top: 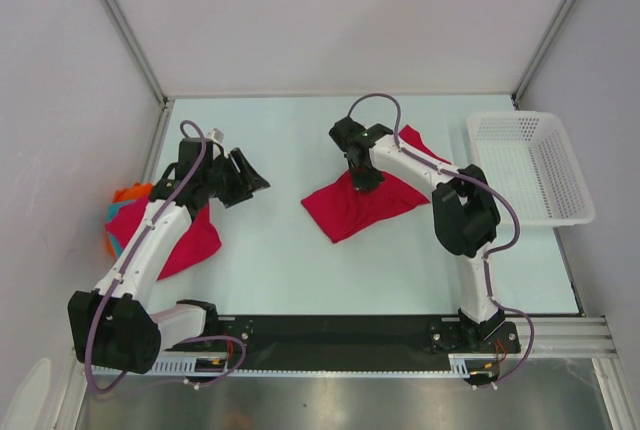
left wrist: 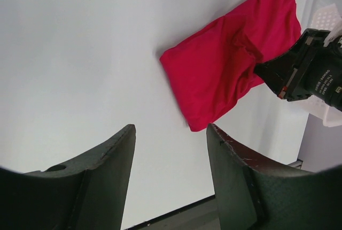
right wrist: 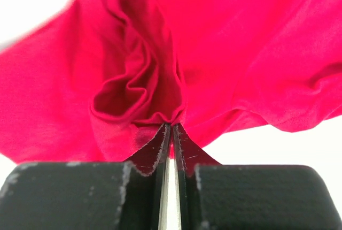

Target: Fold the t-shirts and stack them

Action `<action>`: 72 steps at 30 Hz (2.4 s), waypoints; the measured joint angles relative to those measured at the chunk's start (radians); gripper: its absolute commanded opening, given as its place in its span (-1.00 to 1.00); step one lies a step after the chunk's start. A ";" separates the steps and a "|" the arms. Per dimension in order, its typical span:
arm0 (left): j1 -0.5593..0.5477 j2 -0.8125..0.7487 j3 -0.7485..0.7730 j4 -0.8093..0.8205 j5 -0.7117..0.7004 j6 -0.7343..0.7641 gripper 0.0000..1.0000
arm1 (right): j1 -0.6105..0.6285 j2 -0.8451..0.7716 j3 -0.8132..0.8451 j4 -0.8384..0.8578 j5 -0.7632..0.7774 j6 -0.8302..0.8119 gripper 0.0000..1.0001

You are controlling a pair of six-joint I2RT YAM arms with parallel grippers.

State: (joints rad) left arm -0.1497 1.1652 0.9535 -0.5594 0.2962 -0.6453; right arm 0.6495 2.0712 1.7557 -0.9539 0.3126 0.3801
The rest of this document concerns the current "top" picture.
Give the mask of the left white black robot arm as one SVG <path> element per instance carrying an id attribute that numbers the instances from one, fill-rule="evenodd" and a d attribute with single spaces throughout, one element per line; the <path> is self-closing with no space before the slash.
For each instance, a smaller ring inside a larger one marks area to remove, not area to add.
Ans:
<path id="1" fill-rule="evenodd" d="M 145 374 L 160 352 L 176 345 L 214 347 L 221 337 L 214 305 L 181 300 L 152 314 L 147 309 L 152 287 L 210 200 L 231 207 L 269 186 L 240 149 L 225 151 L 210 138 L 183 139 L 115 264 L 93 290 L 77 291 L 69 300 L 78 360 L 87 367 Z"/>

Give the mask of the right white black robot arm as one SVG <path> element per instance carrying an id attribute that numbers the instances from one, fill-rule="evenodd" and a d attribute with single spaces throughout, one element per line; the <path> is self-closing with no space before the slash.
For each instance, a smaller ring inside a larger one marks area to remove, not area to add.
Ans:
<path id="1" fill-rule="evenodd" d="M 491 301 L 482 269 L 500 223 L 493 196 L 479 186 L 486 182 L 482 170 L 448 164 L 382 124 L 366 128 L 344 117 L 329 136 L 346 158 L 356 190 L 374 191 L 390 175 L 428 198 L 435 236 L 456 257 L 462 341 L 473 351 L 486 350 L 497 339 L 504 312 Z"/>

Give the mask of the white perforated plastic basket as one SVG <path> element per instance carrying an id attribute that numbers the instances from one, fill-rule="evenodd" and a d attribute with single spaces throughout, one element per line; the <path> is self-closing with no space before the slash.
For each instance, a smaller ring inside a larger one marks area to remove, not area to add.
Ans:
<path id="1" fill-rule="evenodd" d="M 561 120 L 535 111 L 482 112 L 467 119 L 473 162 L 526 227 L 592 222 L 595 207 Z"/>

